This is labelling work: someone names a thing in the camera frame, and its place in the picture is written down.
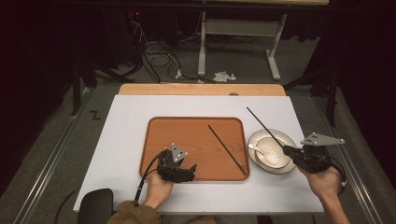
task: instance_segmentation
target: black stick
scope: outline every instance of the black stick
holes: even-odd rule
[[[228,152],[228,154],[231,156],[231,158],[233,159],[233,161],[236,163],[236,165],[238,165],[239,169],[241,169],[242,173],[244,173],[244,175],[247,175],[248,173],[245,171],[245,169],[241,166],[241,164],[239,164],[239,162],[236,160],[236,158],[233,156],[233,154],[231,154],[230,150],[228,150],[228,148],[224,145],[224,143],[221,141],[221,139],[218,137],[218,135],[215,133],[215,130],[212,129],[212,127],[210,127],[210,125],[207,125],[210,129],[210,131],[212,131],[212,133],[218,138],[219,142],[223,145],[223,147],[225,148],[225,150]]]
[[[277,142],[277,144],[283,148],[282,144],[280,144],[280,142],[274,137],[274,135],[265,127],[265,125],[256,117],[256,115],[253,114],[253,112],[251,112],[251,110],[247,107],[248,112],[250,112],[251,115],[253,115],[253,117],[262,125],[262,127],[265,129],[265,131],[267,131],[271,137],[274,138],[274,140]]]

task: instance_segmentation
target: table surface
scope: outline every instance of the table surface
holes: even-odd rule
[[[115,207],[122,201],[134,198],[140,182],[138,171],[148,122],[155,117],[238,118],[243,123],[245,139],[248,140],[255,132],[262,130],[260,123],[246,109],[248,106],[268,128],[286,133],[298,147],[301,146],[299,143],[304,135],[291,100],[285,96],[281,86],[215,85],[123,85],[108,113],[74,210],[79,210],[85,194],[96,189],[112,189]],[[208,87],[213,89],[212,95],[208,95]],[[239,96],[228,96],[232,92],[237,92]],[[269,96],[260,96],[259,92],[266,92]],[[323,211],[305,176],[297,169],[287,174],[273,175],[257,167],[251,159],[248,163],[250,176],[244,181],[176,184],[159,212],[178,215],[268,215]],[[146,192],[147,184],[143,187],[139,202],[145,200]]]

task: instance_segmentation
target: wooden tray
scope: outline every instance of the wooden tray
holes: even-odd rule
[[[227,150],[212,133],[215,131],[246,171],[244,174]],[[244,129],[237,118],[156,117],[149,121],[139,173],[145,173],[152,159],[174,143],[188,152],[180,168],[190,169],[197,164],[194,180],[240,181],[248,178],[248,151]]]

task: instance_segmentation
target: hand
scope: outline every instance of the hand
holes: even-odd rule
[[[338,183],[340,174],[330,167],[324,172],[310,174],[305,169],[297,166],[301,173],[308,179],[309,187],[321,200],[328,197],[338,197]]]
[[[164,181],[157,172],[148,176],[148,195],[143,205],[158,209],[171,195],[173,183]]]
[[[349,224],[347,215],[338,199],[340,173],[333,167],[317,174],[310,174],[299,166],[297,168],[306,176],[312,192],[320,199],[326,215],[326,223]]]

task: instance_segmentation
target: dark background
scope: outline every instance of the dark background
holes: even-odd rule
[[[298,36],[305,41],[321,36],[307,74],[327,66],[331,57],[339,58],[335,66],[339,87],[370,148],[396,186],[391,167],[396,156],[392,136],[396,124],[392,105],[396,75],[396,24],[391,12],[394,7],[381,1],[356,0],[343,1],[341,6],[359,6],[359,10],[333,15],[330,21],[327,14],[291,13],[282,38]],[[84,56],[106,67],[117,67],[117,63],[131,60],[134,55],[125,54],[132,47],[123,23],[128,13],[125,10],[59,10],[53,2],[41,0],[2,1],[0,13],[0,192],[3,193],[44,121],[62,103],[76,59]],[[209,13],[208,16],[264,20],[279,15]],[[176,45],[177,30],[186,35],[193,32],[198,17],[198,12],[143,10],[141,22],[150,37],[164,38]]]

